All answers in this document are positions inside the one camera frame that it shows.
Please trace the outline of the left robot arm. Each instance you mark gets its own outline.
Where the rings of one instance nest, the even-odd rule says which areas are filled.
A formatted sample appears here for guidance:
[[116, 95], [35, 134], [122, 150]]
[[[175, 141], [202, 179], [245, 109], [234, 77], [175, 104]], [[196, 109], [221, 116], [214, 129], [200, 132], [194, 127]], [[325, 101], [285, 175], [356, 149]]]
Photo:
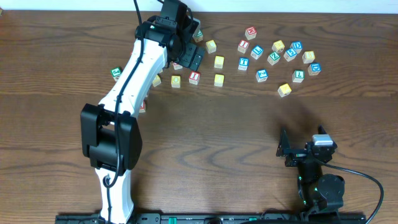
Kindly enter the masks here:
[[205, 49], [191, 39], [200, 21], [179, 0], [164, 0], [158, 16], [139, 21], [131, 57], [109, 93], [80, 114], [83, 155], [95, 168], [103, 201], [100, 223], [127, 223], [134, 210], [131, 171], [142, 150], [137, 117], [161, 70], [177, 63], [198, 70]]

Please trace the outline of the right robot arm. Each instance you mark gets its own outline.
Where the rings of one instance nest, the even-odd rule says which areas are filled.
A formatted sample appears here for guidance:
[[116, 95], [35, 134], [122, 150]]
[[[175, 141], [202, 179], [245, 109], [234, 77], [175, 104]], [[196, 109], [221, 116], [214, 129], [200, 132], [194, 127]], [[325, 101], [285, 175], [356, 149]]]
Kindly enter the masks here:
[[304, 203], [304, 210], [299, 213], [302, 220], [315, 214], [336, 213], [343, 206], [344, 178], [322, 171], [322, 165], [332, 160], [336, 148], [322, 126], [302, 149], [291, 148], [286, 130], [280, 132], [276, 156], [285, 158], [286, 167], [298, 169], [298, 194]]

